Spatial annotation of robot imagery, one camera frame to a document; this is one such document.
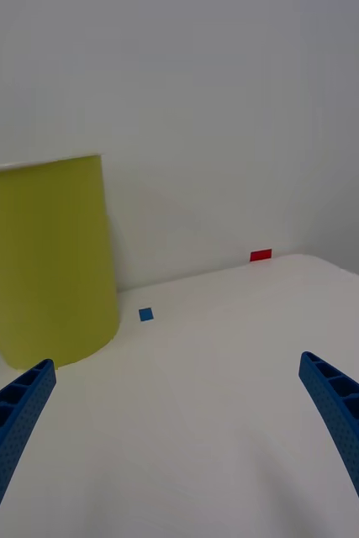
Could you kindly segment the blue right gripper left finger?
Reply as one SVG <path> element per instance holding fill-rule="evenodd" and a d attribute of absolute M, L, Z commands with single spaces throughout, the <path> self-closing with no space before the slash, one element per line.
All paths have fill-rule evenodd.
<path fill-rule="evenodd" d="M 45 359 L 0 390 L 0 505 L 55 385 L 54 362 Z"/>

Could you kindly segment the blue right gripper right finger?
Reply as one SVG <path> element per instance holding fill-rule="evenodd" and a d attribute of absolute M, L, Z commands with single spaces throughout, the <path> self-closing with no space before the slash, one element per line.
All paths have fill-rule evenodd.
<path fill-rule="evenodd" d="M 301 355 L 298 376 L 325 422 L 359 498 L 359 383 L 311 352 Z"/>

